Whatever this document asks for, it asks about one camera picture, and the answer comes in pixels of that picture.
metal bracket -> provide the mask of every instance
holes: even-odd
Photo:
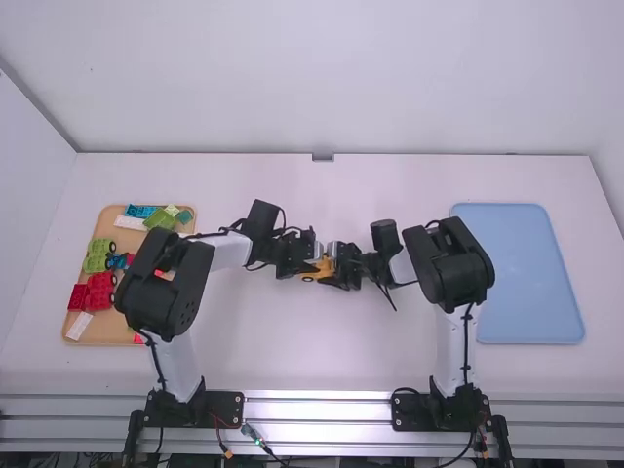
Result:
[[[242,392],[198,391],[190,402],[172,401],[168,394],[152,390],[147,395],[143,427],[198,427],[238,429],[243,423]]]
[[[465,417],[456,419],[445,417],[441,424],[440,419],[434,416],[436,413],[435,399],[430,394],[402,393],[393,397],[391,403],[392,428],[397,432],[468,432],[474,430],[470,427]],[[491,428],[491,411],[487,395],[481,397],[478,416],[481,419],[479,425],[485,425],[489,431]]]

white wall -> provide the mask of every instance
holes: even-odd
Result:
[[[594,157],[624,226],[618,0],[0,3],[83,150]]]
[[[0,348],[75,157],[74,150],[0,70]]]

lego brick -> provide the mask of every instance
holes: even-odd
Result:
[[[176,219],[167,213],[162,208],[158,209],[152,216],[143,222],[143,225],[147,229],[152,229],[156,226],[164,227],[165,229],[173,229],[176,227]]]
[[[85,310],[96,311],[109,309],[112,295],[117,284],[117,277],[111,271],[97,273],[87,280],[89,293],[85,299]]]
[[[67,304],[67,310],[84,310],[85,298],[87,297],[88,292],[89,289],[87,288],[87,285],[74,285],[74,289],[71,292],[71,297],[69,298],[69,303]]]
[[[93,318],[93,315],[86,312],[81,312],[74,322],[74,325],[71,326],[71,329],[69,329],[65,336],[67,336],[69,339],[73,339],[74,341],[78,341],[83,331],[87,329],[87,325],[89,324],[89,322],[91,322],[91,319]]]
[[[188,224],[193,219],[193,214],[189,210],[179,212],[175,218],[182,224]]]
[[[116,250],[117,245],[115,241],[106,237],[94,239],[87,246],[87,252],[89,254],[108,254],[114,253]]]
[[[85,273],[92,274],[106,270],[107,254],[112,254],[117,250],[115,241],[109,238],[99,238],[92,240],[87,246],[87,257],[82,263]]]
[[[143,226],[143,220],[139,217],[123,216],[119,214],[113,222],[114,226],[123,227],[125,229],[134,229],[136,231],[146,231],[147,228]]]
[[[126,211],[124,215],[137,217],[139,219],[148,219],[150,216],[154,214],[156,210],[159,210],[160,207],[150,206],[150,205],[128,205],[126,207]]]
[[[82,262],[82,269],[85,270],[85,273],[88,275],[106,271],[106,255],[88,255]]]
[[[179,213],[179,208],[176,205],[167,205],[165,207],[165,211],[171,216],[176,217],[176,215]]]

white table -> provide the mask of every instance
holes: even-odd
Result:
[[[541,204],[586,337],[576,346],[478,344],[481,387],[508,417],[517,457],[624,458],[624,429],[605,426],[624,424],[624,242],[589,158],[578,156],[79,155],[0,355],[0,410],[12,417],[0,422],[0,449],[119,451],[129,412],[143,406],[153,381],[145,349],[60,339],[103,206],[189,204],[198,229],[210,232],[245,216],[254,198],[282,206],[288,224],[312,224],[322,242],[364,250],[377,219],[405,228],[462,201]],[[400,435],[388,424],[389,392],[426,390],[435,359],[433,306],[418,287],[393,298],[397,313],[373,284],[341,292],[278,282],[273,268],[219,272],[192,328],[200,367],[210,388],[253,397],[246,417],[278,453],[453,455],[465,435]],[[156,436],[145,431],[146,450]],[[255,452],[237,433],[228,437],[239,441],[235,452]],[[179,429],[167,431],[164,451],[218,447],[214,431]]]

table surface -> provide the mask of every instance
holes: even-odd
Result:
[[[254,198],[282,206],[288,225],[318,239],[371,248],[369,224],[400,228],[448,215],[458,202],[542,205],[560,244],[586,327],[579,345],[477,344],[481,387],[499,396],[624,400],[624,242],[589,158],[582,156],[112,154],[79,155],[0,355],[0,393],[146,392],[141,347],[76,347],[60,327],[76,265],[102,207],[193,206],[198,230],[247,214]],[[192,328],[212,388],[427,388],[435,360],[434,307],[418,286],[342,292],[274,269],[211,275]]]

